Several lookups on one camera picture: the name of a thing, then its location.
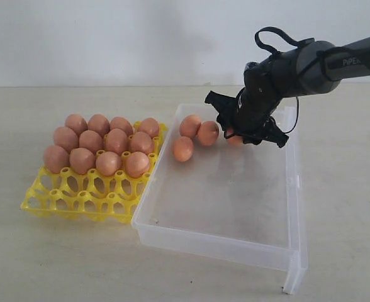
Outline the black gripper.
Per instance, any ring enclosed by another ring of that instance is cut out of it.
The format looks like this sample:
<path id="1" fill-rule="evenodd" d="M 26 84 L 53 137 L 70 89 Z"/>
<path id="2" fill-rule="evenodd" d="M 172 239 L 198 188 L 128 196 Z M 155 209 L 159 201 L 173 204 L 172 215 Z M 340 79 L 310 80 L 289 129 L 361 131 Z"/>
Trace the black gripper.
<path id="1" fill-rule="evenodd" d="M 288 141 L 288 135 L 272 117 L 280 99 L 271 94 L 241 90 L 235 97 L 231 97 L 210 91 L 205 103 L 216 109 L 216 121 L 221 126 L 224 138 L 239 135 L 244 145 L 259 145 L 267 141 L 275 143 L 279 148 L 284 147 Z"/>

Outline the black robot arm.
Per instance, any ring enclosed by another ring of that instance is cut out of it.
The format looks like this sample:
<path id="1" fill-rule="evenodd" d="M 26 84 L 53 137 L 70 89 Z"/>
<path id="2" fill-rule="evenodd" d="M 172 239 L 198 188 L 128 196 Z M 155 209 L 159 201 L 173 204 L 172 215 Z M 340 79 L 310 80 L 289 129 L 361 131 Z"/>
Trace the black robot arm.
<path id="1" fill-rule="evenodd" d="M 288 134 L 272 117 L 282 99 L 327 94 L 343 79 L 370 76 L 370 37 L 337 47 L 314 38 L 296 41 L 272 26 L 262 31 L 277 34 L 294 48 L 281 52 L 256 33 L 255 43 L 270 53 L 268 58 L 245 65 L 244 87 L 235 97 L 211 91 L 205 103 L 217 111 L 225 138 L 237 136 L 254 145 L 267 141 L 282 148 Z"/>

